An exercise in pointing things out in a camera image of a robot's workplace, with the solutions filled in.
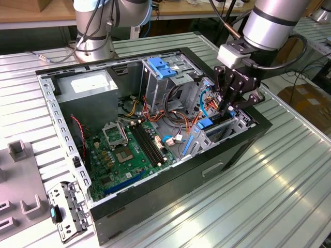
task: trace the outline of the metal bracket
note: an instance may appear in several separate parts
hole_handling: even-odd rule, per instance
[[[62,221],[57,224],[62,243],[69,242],[87,230],[90,213],[84,212],[86,202],[76,181],[60,182],[48,191],[48,195],[52,206],[56,206],[62,215]]]

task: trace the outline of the motherboard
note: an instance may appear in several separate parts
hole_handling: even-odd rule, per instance
[[[85,140],[91,161],[87,167],[92,181],[90,193],[94,200],[176,163],[171,151],[160,146],[159,136],[149,121],[121,125],[105,127],[106,130]]]

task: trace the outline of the blue pcie slot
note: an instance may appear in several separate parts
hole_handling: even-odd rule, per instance
[[[124,182],[121,182],[120,184],[114,186],[114,187],[111,187],[107,190],[105,190],[103,193],[104,195],[108,195],[108,194],[111,194],[111,193],[114,193],[118,190],[121,190],[123,188],[125,188],[126,186],[130,185],[130,184],[133,184],[134,182],[137,182],[141,179],[141,176],[145,173],[146,171],[144,170],[143,172],[140,172],[138,175],[124,181]]]

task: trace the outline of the slotted aluminum table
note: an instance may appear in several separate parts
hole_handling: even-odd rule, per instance
[[[189,47],[209,66],[218,49],[193,33],[115,43],[120,56]],[[42,51],[54,60],[70,50]],[[66,63],[74,64],[72,57]],[[0,148],[32,142],[45,190],[71,175],[34,71],[35,56],[0,56]],[[331,231],[331,141],[285,103],[262,91],[256,108],[273,126],[228,171],[103,247],[318,247]],[[51,219],[0,247],[97,247],[93,229],[62,245]]]
[[[305,17],[296,24],[294,32],[306,37],[309,46],[322,55],[331,53],[331,45],[326,43],[326,38],[331,37],[331,23],[320,24]]]

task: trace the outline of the wooden table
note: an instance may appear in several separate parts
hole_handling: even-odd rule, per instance
[[[232,16],[252,9],[253,0],[244,4],[243,8],[234,9]],[[201,6],[193,6],[185,0],[180,2],[160,3],[160,16],[158,20],[194,19],[216,17],[209,3]],[[153,11],[152,20],[157,19],[157,13]],[[0,29],[54,27],[76,25],[76,16],[71,0],[53,0],[40,13],[21,9],[0,6]]]

